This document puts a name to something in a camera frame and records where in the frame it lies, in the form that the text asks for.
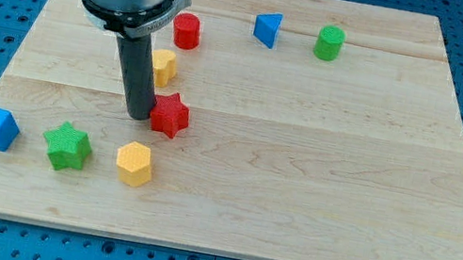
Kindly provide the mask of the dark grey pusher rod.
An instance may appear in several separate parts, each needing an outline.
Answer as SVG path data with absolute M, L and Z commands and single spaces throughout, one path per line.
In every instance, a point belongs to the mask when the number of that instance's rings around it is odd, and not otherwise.
M 128 115 L 138 121 L 150 118 L 156 105 L 152 69 L 152 36 L 117 37 L 124 98 Z

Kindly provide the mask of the black clamp ring with bracket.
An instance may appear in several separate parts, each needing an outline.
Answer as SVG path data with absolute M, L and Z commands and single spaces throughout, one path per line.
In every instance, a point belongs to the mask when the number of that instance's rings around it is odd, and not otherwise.
M 146 37 L 170 24 L 192 0 L 162 0 L 155 7 L 125 12 L 100 7 L 92 0 L 81 0 L 86 15 L 91 22 L 102 30 L 113 31 L 128 40 Z

